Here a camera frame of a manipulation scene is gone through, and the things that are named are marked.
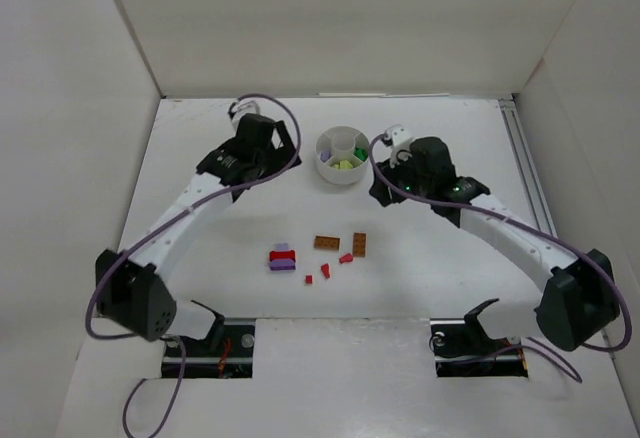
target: green lego piece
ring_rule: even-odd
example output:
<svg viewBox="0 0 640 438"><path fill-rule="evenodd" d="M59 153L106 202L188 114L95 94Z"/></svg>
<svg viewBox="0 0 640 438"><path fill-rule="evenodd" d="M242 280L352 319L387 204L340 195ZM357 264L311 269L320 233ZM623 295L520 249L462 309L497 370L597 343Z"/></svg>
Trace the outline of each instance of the green lego piece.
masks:
<svg viewBox="0 0 640 438"><path fill-rule="evenodd" d="M367 150L363 148L356 148L353 154L356 155L360 161L367 161Z"/></svg>

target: cable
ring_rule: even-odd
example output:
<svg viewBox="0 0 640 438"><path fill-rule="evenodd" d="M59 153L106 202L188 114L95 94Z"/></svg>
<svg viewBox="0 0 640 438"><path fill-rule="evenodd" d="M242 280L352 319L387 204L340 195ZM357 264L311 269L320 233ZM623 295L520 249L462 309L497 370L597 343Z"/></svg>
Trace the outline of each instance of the cable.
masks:
<svg viewBox="0 0 640 438"><path fill-rule="evenodd" d="M231 338L227 337L224 342L224 351L222 352L222 356L220 360L218 360L218 371L220 372L220 378L222 378L222 372L224 371L225 366L227 366L227 358L229 357L229 353L231 352Z"/></svg>
<svg viewBox="0 0 640 438"><path fill-rule="evenodd" d="M291 168L295 164L296 160L298 159L298 155L300 154L300 148L302 146L302 132L300 131L300 125L298 124L298 120L294 116L293 112L287 107L287 105L282 103L277 98L274 98L272 96L265 95L265 94L262 94L262 93L248 93L246 95L242 95L239 98L237 98L234 103L232 103L232 106L230 107L230 109L233 108L234 104L240 103L241 101L249 99L249 98L262 98L262 99L271 101L272 103L275 103L276 105L280 106L280 108L282 108L287 113L287 115L289 115L289 118L291 118L291 121L293 122L293 127L296 130L296 139L297 139L297 141L296 141L296 151L295 151L293 157L289 160L289 162L280 171L274 173L271 176L268 176L266 178L261 178L259 180L250 181L248 183L243 183L241 185L230 186L228 188L225 188L224 190L218 190L218 191L216 191L214 193L211 193L211 194L205 196L204 198L201 198L200 200L198 200L195 203L193 203L193 205L191 205L191 207L189 209L184 210L181 213L178 213L176 216L171 218L169 221L167 221L166 223L164 223L163 225L159 226L158 228L153 230L151 233L146 235L144 238L142 238L140 241L138 241L136 244L134 244L131 248L126 249L126 250L122 250L121 253L120 253L120 256L118 257L118 259L105 272L105 274L102 276L102 278L100 279L100 281L96 285L96 289L93 291L93 294L91 295L91 299L89 300L89 304L87 306L87 311L86 311L85 317L84 317L84 326L85 326L85 329L87 330L87 334L90 337L92 337L92 338L94 338L96 340L119 340L119 339L122 339L122 338L131 338L133 336L136 336L134 333L124 333L124 334L120 334L120 335L101 335L99 333L96 333L93 330L93 327L92 327L93 310L95 309L96 304L98 303L98 300L100 299L100 295L102 295L102 292L104 291L105 287L107 286L107 283L109 283L109 280L112 278L112 276L115 273L115 271L121 265L123 265L131 255L133 255L136 251L138 251L144 245L149 243L151 240L153 240L154 238L156 238L159 235L161 235L162 233L164 233L166 230L171 228L173 225L178 223L180 220L182 220L182 219L186 218L187 216L189 216L189 214L192 212L192 210L195 210L195 209L201 207L205 203L207 203L207 202L213 200L214 198L217 198L218 196L223 195L225 193L234 193L236 191L246 190L247 188L251 188L252 186L261 185L263 183L267 183L268 181L275 180L276 178L278 178L280 175L282 175L285 171L287 171L289 168Z"/></svg>
<svg viewBox="0 0 640 438"><path fill-rule="evenodd" d="M228 188L225 188L224 190L218 190L218 191L216 191L214 193L211 193L211 194L205 196L204 198L201 198L200 200L198 200L195 203L193 203L189 209L187 209L185 211L182 211L181 213L178 213L176 216L171 218L169 221L167 221L163 225L161 225L158 228L156 228L155 230L153 230L151 233L146 235L140 241L135 243L131 248L126 249L126 250L122 250L122 252L121 252L120 256L118 257L118 259L105 272L105 274L102 276L102 278L100 279L100 281L96 285L96 289L94 290L93 294L91 295L91 299L89 300L89 304L87 305L87 310L86 310L85 318L84 318L84 325L85 325L85 329L87 330L87 334L90 337L92 337L92 338L94 338L96 340L119 340L119 339L123 339L123 338L131 338L133 336L136 336L134 333L123 333L123 334L119 334L119 335L101 335L99 333L96 333L93 330L93 327L92 327L93 310L95 309L95 307L96 307L96 305L98 303L98 300L100 299L100 295L102 295L102 292L104 291L104 288L107 286L107 283L109 283L109 280L113 277L113 274L115 273L115 271L122 264L124 264L131 255L133 255L141 247L146 245L149 241L153 240L154 238L156 238L160 234L164 233L166 230L171 228L173 225L178 223L180 220L182 220L182 219L186 218L187 216L189 216L189 214L192 213L193 210L195 210L196 208L201 207L205 203L208 203L209 201L213 200L214 198L216 198L216 197L218 197L220 195L223 195L225 193L234 193L236 191L246 190L247 188L251 188L253 186L257 186L257 185L261 185L263 183L267 183L268 181L271 181L271 180L274 180L274 179L278 178L280 175L282 175L284 172L286 172L289 168L291 168L295 164L296 160L298 159L298 156L300 155L300 148L302 147L302 132L300 131L300 125L298 124L298 120L294 116L293 112L284 103L282 103L277 98L274 98L272 96L265 95L265 94L262 94L262 93L248 93L246 95L240 96L239 98L237 98L231 104L231 106L229 107L229 111L231 111L236 104L238 104L241 101L246 100L248 98L262 98L262 99L271 101L272 103L275 103L280 108L282 108L287 113L287 115L289 115L289 118L291 118L291 121L293 123L293 127L296 130L296 140L297 141L296 141L296 150L295 150L294 155L291 157L289 162L281 170L279 170L278 172L274 173L273 175L268 176L266 178L261 178L261 179L258 179L258 180L250 181L248 183L243 183L241 185L230 186ZM160 433L160 431L164 427L167 419L169 418L169 414L171 413L171 410L172 410L173 405L175 403L176 397L178 396L178 391L180 390L180 386L182 385L182 380L184 379L184 372L185 372L186 365L187 365L187 350L186 350L186 348L184 346L184 343L182 342L182 340L179 337L175 337L173 339L175 339L178 342L178 345L180 346L180 350L181 350L181 355L182 355L182 359L181 359L181 362L180 362L180 371L178 373L178 378L177 378L177 381L176 381L176 387L173 390L173 395L171 396L171 399L169 400L169 405L167 406L167 410L165 411L164 416L162 417L162 420L160 421L160 425L158 425L158 428L156 428L156 430L151 435L149 435L148 438L154 438L155 436L157 436L158 433ZM142 384L145 381L147 381L147 380L146 379L140 380L138 382L138 384L133 388L133 390L131 390L131 394L127 398L127 401L126 401L126 403L124 405L124 409L122 411L122 426L123 426L124 432L125 432L125 434L127 435L128 438L135 438L131 434L131 431L129 430L129 426L127 424L127 411L129 409L129 404L131 403L131 400L133 399L133 396L135 395L136 391L138 391L138 389L142 386Z"/></svg>
<svg viewBox="0 0 640 438"><path fill-rule="evenodd" d="M162 417L162 420L160 420L160 424L158 425L156 430L153 433L151 433L147 438L154 438L155 436L158 435L158 433L160 433L160 431L162 431L162 428L164 427L164 424L167 422L167 419L169 418L169 414L173 409L173 405L176 402L176 398L178 397L178 391L180 391L180 385L182 385L182 380L184 379L184 372L187 368L187 348L184 346L184 343L182 342L179 336L171 337L171 339L176 341L180 346L180 354L182 358L180 361L180 371L178 371L176 386L173 389L173 394L171 395L171 399L169 400L169 404L167 405L167 410L164 412L164 416ZM127 412L129 411L129 405L131 404L131 400L133 400L133 396L136 394L138 389L144 384L145 381L147 381L147 379L143 378L138 382L136 386L133 387L133 390L131 390L131 393L129 393L129 396L127 397L127 401L124 404L124 408L122 409L122 428L124 429L124 434L127 435L127 438L136 438L131 433L131 430L129 429L129 424L127 423Z"/></svg>
<svg viewBox="0 0 640 438"><path fill-rule="evenodd" d="M440 206L445 208L456 208L461 210L476 211L478 213L482 213L487 216L491 216L493 218L497 218L499 220L505 221L509 223L511 226L515 226L516 228L519 228L528 233L531 233L534 236L537 236L547 241L550 241L552 243L555 243L556 245L561 246L565 250L570 251L571 253L576 255L578 258L580 258L582 261L584 261L587 265L589 265L591 268L593 268L595 272L598 274L598 276L611 288L611 291L613 292L614 296L616 297L616 300L618 301L618 304L620 305L620 310L622 311L622 318L624 321L624 336L622 337L622 340L620 341L620 343L618 343L617 345L596 346L596 345L590 345L588 343L585 343L582 346L590 350L609 353L613 351L620 351L629 344L629 342L631 341L632 324L631 324L631 315L629 313L629 307L627 306L627 302L624 300L622 293L620 293L620 290L615 285L611 277L595 261L593 261L585 253L583 253L573 245L559 238L556 238L555 236L549 235L543 231L536 230L535 228L529 225L513 220L512 218L509 218L508 216L505 216L501 213L497 213L495 211L487 210L487 209L480 208L473 205L468 205L465 203L451 203L448 201L438 201L438 200L431 200L429 198L422 198L420 196L407 193L406 191L398 188L393 183L391 183L391 181L389 181L389 179L387 179L386 176L384 176L384 174L382 173L382 171L380 171L380 168L376 164L375 160L373 159L373 148L375 147L376 143L382 140L383 136L384 135L376 136L371 142L371 144L369 145L369 158L370 158L369 161L371 161L371 167L373 168L373 172L375 173L375 175L380 179L380 181L382 181L391 190L393 190L394 193L397 193L398 195L404 198L407 198L409 200L417 201L420 203L426 203L427 205L431 205L431 206Z"/></svg>
<svg viewBox="0 0 640 438"><path fill-rule="evenodd" d="M571 363L569 363L562 355L560 355L560 353L558 353L553 348L545 345L544 343L542 343L542 342L540 342L540 341L538 341L538 340L536 340L534 338L527 338L527 339L529 341L532 341L536 345L544 348L550 354L554 355L568 369L565 368L564 366L562 366L553 357L549 356L544 351L539 350L538 348L536 348L534 346L523 345L523 344L505 346L504 348L501 348L498 351L494 351L493 353L489 353L488 355L485 355L485 356L482 356L482 357L479 357L479 358L469 358L469 359L465 359L465 360L451 360L451 361L448 361L447 363L456 364L456 365L469 365L471 363L483 362L483 361L485 361L485 360L487 360L489 358L495 358L495 357L497 357L499 355L502 355L503 353L507 353L507 352L513 351L513 350L529 350L529 351L532 351L532 352L537 353L538 355L542 356L545 360L547 360L549 363L551 363L553 366L555 366L558 370L560 370L562 373L567 375L569 378L571 378L576 383L582 383L582 376L580 375L578 370L576 370Z"/></svg>

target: white table surface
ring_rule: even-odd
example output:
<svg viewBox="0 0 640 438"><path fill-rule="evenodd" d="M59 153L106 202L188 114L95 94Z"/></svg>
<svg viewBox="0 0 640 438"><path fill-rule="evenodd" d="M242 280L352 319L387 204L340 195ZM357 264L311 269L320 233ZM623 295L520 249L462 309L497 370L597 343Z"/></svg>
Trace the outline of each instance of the white table surface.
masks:
<svg viewBox="0 0 640 438"><path fill-rule="evenodd" d="M531 299L535 288L488 246L465 236L428 207L404 203L380 208L366 193L370 175L359 185L340 189L315 172L310 154L324 129L346 124L373 137L402 122L416 136L442 137L459 174L485 182L528 219L495 101L287 102L299 115L305 134L303 165L247 192L208 228L176 268L171 288L178 296L198 298L228 316L294 319L258 321L251 380L187 380L160 437L637 436L606 354L583 349L568 354L585 378L583 385L561 377L530 353L528 380L436 378L424 318L459 316L494 296L505 301ZM231 135L224 116L228 103L162 103L124 244L144 232L170 204L194 164ZM281 116L270 107L263 111ZM367 232L367 258L340 266L338 254L312 249L313 236L327 234L341 237L341 252L349 251L353 231ZM295 273L274 275L266 269L267 253L280 241L288 241L298 253ZM326 281L318 270L325 261L334 270ZM303 285L307 272L316 276L311 287ZM116 331L107 320L95 321L103 331ZM161 345L141 339L87 339L58 438L124 436L124 401L139 378L159 376L161 355ZM140 390L130 412L138 436L155 429L173 385L173 380L151 380Z"/></svg>

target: lego brick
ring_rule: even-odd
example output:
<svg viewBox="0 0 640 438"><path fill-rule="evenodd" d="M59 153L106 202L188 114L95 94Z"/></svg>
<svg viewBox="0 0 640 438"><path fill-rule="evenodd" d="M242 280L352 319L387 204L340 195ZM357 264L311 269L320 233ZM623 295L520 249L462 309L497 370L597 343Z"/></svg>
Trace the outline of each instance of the lego brick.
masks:
<svg viewBox="0 0 640 438"><path fill-rule="evenodd" d="M272 251L269 253L269 261L273 260L293 260L296 261L296 252L289 251Z"/></svg>
<svg viewBox="0 0 640 438"><path fill-rule="evenodd" d="M351 263L353 261L353 255L351 253L347 253L346 255L341 256L338 261L340 261L341 265L344 263Z"/></svg>
<svg viewBox="0 0 640 438"><path fill-rule="evenodd" d="M353 154L356 155L360 161L367 161L367 150L356 148Z"/></svg>
<svg viewBox="0 0 640 438"><path fill-rule="evenodd" d="M289 259L273 260L269 263L271 271L290 271L296 269L296 262Z"/></svg>
<svg viewBox="0 0 640 438"><path fill-rule="evenodd" d="M316 236L313 242L314 248L320 250L338 251L340 249L340 238L333 238L331 236Z"/></svg>
<svg viewBox="0 0 640 438"><path fill-rule="evenodd" d="M367 256L366 233L353 234L353 256L357 256L358 258L364 258L365 256Z"/></svg>

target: purple lego brick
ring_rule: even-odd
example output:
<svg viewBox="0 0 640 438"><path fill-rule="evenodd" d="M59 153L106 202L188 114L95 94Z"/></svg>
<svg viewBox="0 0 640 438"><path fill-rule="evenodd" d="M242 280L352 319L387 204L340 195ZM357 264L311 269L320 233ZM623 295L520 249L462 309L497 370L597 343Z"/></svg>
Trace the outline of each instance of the purple lego brick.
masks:
<svg viewBox="0 0 640 438"><path fill-rule="evenodd" d="M273 260L269 263L269 268L271 271L289 271L296 269L296 262L293 260L285 259L285 260Z"/></svg>

